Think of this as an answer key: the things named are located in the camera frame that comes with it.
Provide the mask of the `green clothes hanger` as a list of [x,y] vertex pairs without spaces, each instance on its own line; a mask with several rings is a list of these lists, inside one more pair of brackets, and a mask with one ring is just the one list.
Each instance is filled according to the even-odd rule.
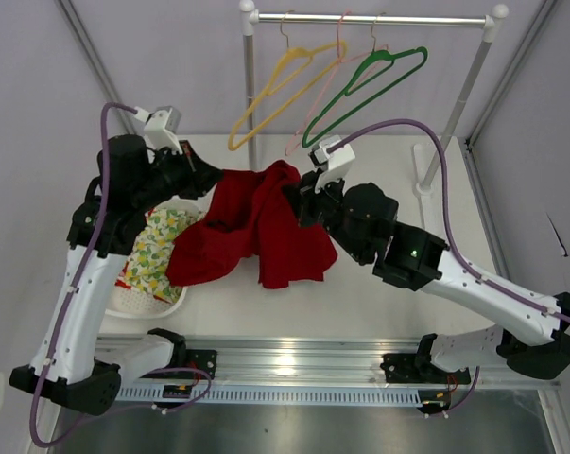
[[[388,72],[403,61],[414,60],[415,64],[409,66],[395,79],[389,79]],[[303,130],[300,146],[309,149],[315,146],[319,140],[325,138],[349,118],[356,115],[364,108],[371,105],[388,91],[406,81],[420,71],[429,59],[429,50],[424,45],[410,47],[400,51],[392,51],[387,46],[377,47],[374,43],[371,52],[364,57],[351,74],[342,88],[308,121]],[[358,101],[348,111],[337,118],[328,120],[335,108],[344,101],[351,99],[358,92],[364,92],[367,86],[376,85],[377,90],[365,99]]]

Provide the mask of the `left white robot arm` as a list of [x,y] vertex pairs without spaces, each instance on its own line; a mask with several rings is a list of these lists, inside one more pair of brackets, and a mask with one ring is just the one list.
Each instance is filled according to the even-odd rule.
[[43,343],[28,364],[16,367],[11,387],[69,410],[99,416],[121,387],[158,371],[180,376],[187,366],[184,336],[149,330],[112,358],[95,356],[96,338],[116,279],[147,226],[147,213],[173,197],[197,200],[223,178],[187,141],[181,151],[148,146],[124,134],[96,156],[99,174],[72,216],[60,305]]

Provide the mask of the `red skirt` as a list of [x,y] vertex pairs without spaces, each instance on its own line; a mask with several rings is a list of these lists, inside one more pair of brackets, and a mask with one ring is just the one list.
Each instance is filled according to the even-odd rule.
[[299,226],[283,188],[300,180],[299,171],[283,160],[260,172],[226,170],[208,212],[175,239],[165,272],[169,282],[211,282],[253,256],[259,258],[258,283],[264,288],[322,281],[337,251],[320,226]]

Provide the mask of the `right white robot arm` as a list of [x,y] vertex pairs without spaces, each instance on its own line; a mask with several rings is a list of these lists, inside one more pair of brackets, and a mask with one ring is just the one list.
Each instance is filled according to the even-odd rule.
[[492,326],[460,335],[422,336],[413,354],[385,354],[389,383],[470,381],[474,367],[504,364],[552,380],[570,365],[570,293],[539,295],[471,265],[451,245],[398,221],[398,203],[374,183],[317,187],[309,172],[283,193],[302,227],[320,226],[356,263],[396,288],[421,291],[468,308]]

